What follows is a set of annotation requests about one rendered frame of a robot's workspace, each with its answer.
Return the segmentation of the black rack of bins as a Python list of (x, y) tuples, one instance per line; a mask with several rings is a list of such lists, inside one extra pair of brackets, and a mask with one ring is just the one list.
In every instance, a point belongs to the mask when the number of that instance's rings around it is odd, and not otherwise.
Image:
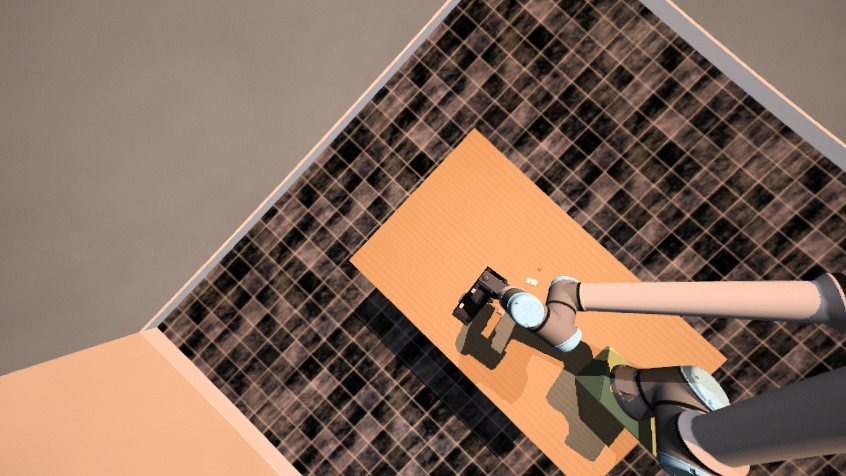
[[(487, 266), (485, 270), (491, 273), (497, 279), (503, 278), (489, 266)], [(457, 307), (454, 309), (454, 312), (468, 323), (471, 323), (474, 317), (490, 299), (491, 289), (489, 289), (486, 285), (480, 282), (479, 278), (473, 284), (467, 294), (463, 297)]]

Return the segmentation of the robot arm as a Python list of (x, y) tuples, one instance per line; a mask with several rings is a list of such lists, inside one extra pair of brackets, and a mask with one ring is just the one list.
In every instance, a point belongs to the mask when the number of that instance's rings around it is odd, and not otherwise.
[[(515, 323), (533, 327), (526, 329), (561, 353), (581, 340), (577, 311), (824, 324), (846, 334), (846, 273), (812, 281), (624, 283), (561, 276), (545, 305), (486, 270), (479, 281)], [(654, 418), (658, 463), (671, 476), (745, 476), (750, 466), (742, 465), (846, 453), (846, 366), (731, 405), (698, 366), (615, 365), (610, 385), (630, 418)]]

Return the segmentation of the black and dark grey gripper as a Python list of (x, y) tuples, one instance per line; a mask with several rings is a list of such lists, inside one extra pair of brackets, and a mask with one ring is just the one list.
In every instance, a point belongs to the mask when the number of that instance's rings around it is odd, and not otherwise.
[[(504, 284), (506, 284), (507, 286), (510, 286), (510, 285), (508, 284), (508, 280), (507, 280), (507, 279), (505, 279), (505, 278), (501, 278), (501, 279), (499, 279), (499, 280), (500, 280), (501, 282), (503, 282)], [(502, 280), (503, 280), (503, 281), (502, 281)], [(490, 297), (491, 297), (493, 300), (495, 300), (495, 299), (496, 299), (496, 300), (498, 300), (498, 295), (497, 295), (495, 292), (493, 292), (492, 290), (491, 290), (491, 292), (490, 292)]]

